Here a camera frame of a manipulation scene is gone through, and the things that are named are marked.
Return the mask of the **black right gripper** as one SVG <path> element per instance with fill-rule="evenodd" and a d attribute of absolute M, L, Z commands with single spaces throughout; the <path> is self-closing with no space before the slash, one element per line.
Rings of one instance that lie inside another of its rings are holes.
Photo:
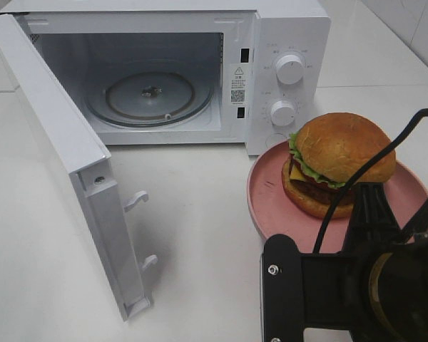
<path fill-rule="evenodd" d="M 399 225 L 380 182 L 359 182 L 349 245 L 385 242 Z M 302 254 L 302 323 L 346 330 L 353 341 L 428 341 L 428 233 L 411 244 Z"/>

